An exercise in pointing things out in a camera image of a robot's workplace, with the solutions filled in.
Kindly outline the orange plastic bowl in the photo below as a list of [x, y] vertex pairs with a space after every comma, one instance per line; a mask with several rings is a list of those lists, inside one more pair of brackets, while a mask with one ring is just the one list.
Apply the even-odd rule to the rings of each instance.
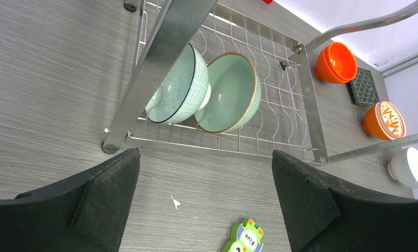
[[319, 54], [315, 66], [315, 73], [319, 80], [333, 83], [336, 81], [336, 77], [333, 74], [326, 57], [326, 50], [323, 49]]
[[324, 49], [326, 50], [327, 62], [336, 77], [334, 84], [343, 84], [355, 78], [357, 61], [345, 44], [333, 42]]

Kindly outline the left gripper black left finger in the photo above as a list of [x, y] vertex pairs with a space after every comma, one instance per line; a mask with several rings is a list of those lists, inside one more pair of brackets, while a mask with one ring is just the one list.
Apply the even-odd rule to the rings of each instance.
[[0, 199], [0, 251], [118, 251], [140, 172], [122, 153], [14, 199]]

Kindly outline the plain white bowl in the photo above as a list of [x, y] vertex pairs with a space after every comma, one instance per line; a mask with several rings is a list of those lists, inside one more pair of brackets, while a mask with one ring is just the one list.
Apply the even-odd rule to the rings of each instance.
[[418, 150], [409, 147], [398, 151], [388, 163], [388, 171], [394, 180], [418, 189]]

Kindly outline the metal two-tier dish rack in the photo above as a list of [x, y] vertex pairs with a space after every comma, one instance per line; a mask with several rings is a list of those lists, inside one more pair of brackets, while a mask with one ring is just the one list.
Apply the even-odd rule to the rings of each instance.
[[329, 155], [315, 92], [334, 83], [309, 53], [335, 35], [418, 13], [418, 1], [381, 18], [334, 28], [303, 44], [217, 1], [127, 1], [139, 10], [132, 75], [101, 148], [122, 145], [267, 159], [282, 150], [329, 164], [418, 143], [388, 102], [365, 118], [381, 142]]

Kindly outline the orange bowl white inside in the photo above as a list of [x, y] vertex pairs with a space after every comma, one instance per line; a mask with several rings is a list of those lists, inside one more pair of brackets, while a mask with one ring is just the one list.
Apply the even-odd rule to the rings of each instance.
[[365, 114], [363, 119], [363, 128], [365, 132], [377, 139], [388, 140], [379, 120], [378, 113], [380, 112], [379, 104], [372, 106]]

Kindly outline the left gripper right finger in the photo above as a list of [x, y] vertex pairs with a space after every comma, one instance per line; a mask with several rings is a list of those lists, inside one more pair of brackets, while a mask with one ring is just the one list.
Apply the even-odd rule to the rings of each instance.
[[275, 150], [292, 251], [418, 251], [418, 200], [374, 191]]

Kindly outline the white bowl red pattern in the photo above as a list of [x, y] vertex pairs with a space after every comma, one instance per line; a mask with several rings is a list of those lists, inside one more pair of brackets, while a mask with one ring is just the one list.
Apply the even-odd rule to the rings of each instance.
[[377, 138], [396, 140], [406, 136], [406, 125], [399, 110], [390, 102], [382, 101], [375, 105], [380, 133]]

